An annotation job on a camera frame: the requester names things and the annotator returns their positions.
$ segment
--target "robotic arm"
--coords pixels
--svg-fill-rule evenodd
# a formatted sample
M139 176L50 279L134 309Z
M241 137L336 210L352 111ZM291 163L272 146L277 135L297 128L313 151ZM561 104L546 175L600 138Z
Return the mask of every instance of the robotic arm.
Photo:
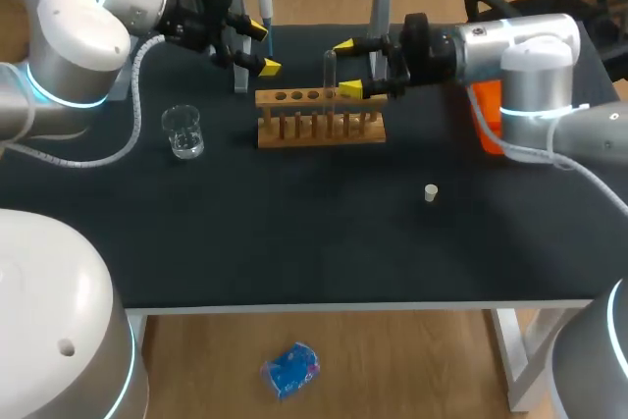
M382 51L390 67L388 79L342 82L340 94L397 97L409 86L501 79L500 145L508 157L548 162L550 147L576 159L628 164L628 104L572 113L580 105L572 103L580 33L567 15L431 26L425 14L413 14L405 18L399 44L387 36L353 38L335 49L339 56Z
M130 34L151 31L203 52L223 68L237 64L273 76L270 60L231 51L227 26L263 40L267 30L229 12L232 0L25 0L30 20L28 60L0 70L0 141L72 136L91 123L130 52Z

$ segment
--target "white cable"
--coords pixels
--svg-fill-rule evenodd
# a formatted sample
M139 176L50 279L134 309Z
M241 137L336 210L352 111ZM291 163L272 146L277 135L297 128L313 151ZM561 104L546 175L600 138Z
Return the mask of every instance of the white cable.
M606 183L604 183L602 179L600 179L598 176L596 176L593 172L591 172L582 164L579 164L573 159L570 159L567 156L564 156L562 154L557 154L555 152L552 152L552 154L550 154L545 149L535 149L533 147L516 146L514 144L505 142L502 139L499 139L491 131L491 129L489 128L489 125L487 125L487 122L484 119L484 115L482 114L482 111L480 110L480 105L478 105L478 99L475 96L475 92L473 91L473 88L471 86L467 87L467 93L469 94L471 106L473 107L473 113L475 113L475 116L478 119L478 123L480 124L482 131L484 132L486 136L489 137L489 139L492 142L494 142L499 147L501 147L504 153L508 157L514 160L520 160L520 159L517 159L518 156L521 156L521 157L525 156L527 158L535 159L534 162L538 162L542 164L554 164L554 163L561 164L563 166L574 169L578 171L580 174L582 174L583 176L585 176L587 179L589 179L589 181L591 181L595 186L597 186L602 191L602 193L619 209L619 211L621 211L624 214L624 216L628 217L628 205L626 205L626 203L624 203L624 201L621 198L619 198L619 196L608 185L606 185Z
M11 139L7 139L6 141L0 141L0 147L5 147L7 144L17 141L18 139L23 138L30 131L30 127L32 127L32 122L35 120L35 104L34 97L32 95L32 88L30 84L26 80L24 74L20 72L20 70L13 64L10 63L0 63L0 66L4 66L7 68L18 80L24 94L26 96L26 102L28 105L28 110L26 111L26 119L24 124L22 125L22 129Z
M135 55L135 59L133 60L132 70L131 70L131 97L133 102L133 130L131 133L131 137L129 141L118 152L115 154L106 157L104 159L98 159L95 161L87 161L87 162L79 162L79 161L68 161L66 159L61 159L59 157L51 156L50 154L46 154L45 152L38 151L36 149L32 149L30 147L21 145L21 144L8 144L7 148L12 151L21 152L27 156L34 157L35 159L39 159L40 161L47 162L48 164L53 164L55 166L60 167L69 167L74 169L92 169L94 167L102 167L108 164L113 164L114 162L119 161L127 154L131 152L131 150L137 144L137 140L139 139L139 133L141 132L141 101L139 98L139 70L141 67L141 63L146 56L146 53L157 44L163 43L166 38L163 35L158 35L150 38L146 41L137 54Z

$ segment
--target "test tube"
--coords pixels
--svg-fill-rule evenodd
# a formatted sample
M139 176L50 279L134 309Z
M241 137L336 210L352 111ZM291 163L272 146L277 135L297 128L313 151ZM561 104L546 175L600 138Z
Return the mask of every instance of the test tube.
M323 56L323 94L325 107L331 106L336 115L336 51L330 50Z

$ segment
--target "wooden floor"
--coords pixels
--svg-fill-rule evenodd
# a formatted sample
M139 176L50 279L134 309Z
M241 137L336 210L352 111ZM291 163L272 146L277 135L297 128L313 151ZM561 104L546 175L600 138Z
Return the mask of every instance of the wooden floor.
M252 12L255 0L247 0ZM275 0L277 24L365 23L370 0ZM425 11L464 20L461 0L393 0L392 19ZM0 61L26 53L27 24L0 0ZM628 97L626 84L619 84ZM259 368L295 341L322 372L278 403ZM149 321L144 356L148 419L501 419L510 415L485 313L392 312L161 317ZM531 419L551 418L548 401Z

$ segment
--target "white cylinder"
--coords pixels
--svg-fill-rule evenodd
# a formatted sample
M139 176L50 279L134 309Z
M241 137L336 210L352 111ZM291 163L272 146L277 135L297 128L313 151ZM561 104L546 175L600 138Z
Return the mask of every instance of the white cylinder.
M428 203L433 202L438 192L439 188L433 183L425 185L425 201L427 201Z

